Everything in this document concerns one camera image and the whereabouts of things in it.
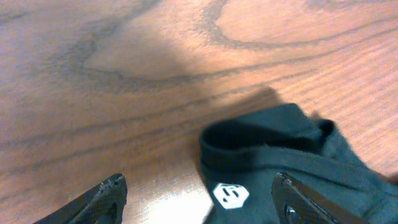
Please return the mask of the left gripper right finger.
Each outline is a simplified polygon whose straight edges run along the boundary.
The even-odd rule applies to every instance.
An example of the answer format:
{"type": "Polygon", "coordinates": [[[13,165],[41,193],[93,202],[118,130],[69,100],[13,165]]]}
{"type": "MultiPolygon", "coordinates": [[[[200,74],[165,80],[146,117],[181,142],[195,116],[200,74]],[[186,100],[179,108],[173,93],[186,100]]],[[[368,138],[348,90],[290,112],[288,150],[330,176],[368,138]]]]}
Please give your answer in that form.
{"type": "Polygon", "coordinates": [[[280,224],[367,224],[285,172],[275,175],[271,194],[280,224]]]}

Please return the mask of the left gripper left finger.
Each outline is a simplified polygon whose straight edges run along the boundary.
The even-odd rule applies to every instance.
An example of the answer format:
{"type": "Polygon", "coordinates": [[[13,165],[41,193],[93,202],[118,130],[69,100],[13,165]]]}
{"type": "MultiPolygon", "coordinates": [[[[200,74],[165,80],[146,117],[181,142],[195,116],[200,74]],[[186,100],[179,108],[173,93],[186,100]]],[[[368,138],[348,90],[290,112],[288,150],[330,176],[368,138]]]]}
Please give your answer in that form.
{"type": "Polygon", "coordinates": [[[127,183],[113,174],[35,224],[121,224],[127,202],[127,183]]]}

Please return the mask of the black t-shirt with logo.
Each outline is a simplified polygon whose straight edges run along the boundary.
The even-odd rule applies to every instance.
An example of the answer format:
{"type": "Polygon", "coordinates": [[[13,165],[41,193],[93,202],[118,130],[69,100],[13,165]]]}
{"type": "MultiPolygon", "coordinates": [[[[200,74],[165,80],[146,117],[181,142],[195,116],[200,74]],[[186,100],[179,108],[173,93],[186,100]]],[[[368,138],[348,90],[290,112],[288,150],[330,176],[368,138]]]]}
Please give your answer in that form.
{"type": "Polygon", "coordinates": [[[200,136],[208,223],[278,223],[271,195],[286,172],[371,223],[397,222],[397,187],[354,153],[336,124],[285,104],[212,124],[200,136]]]}

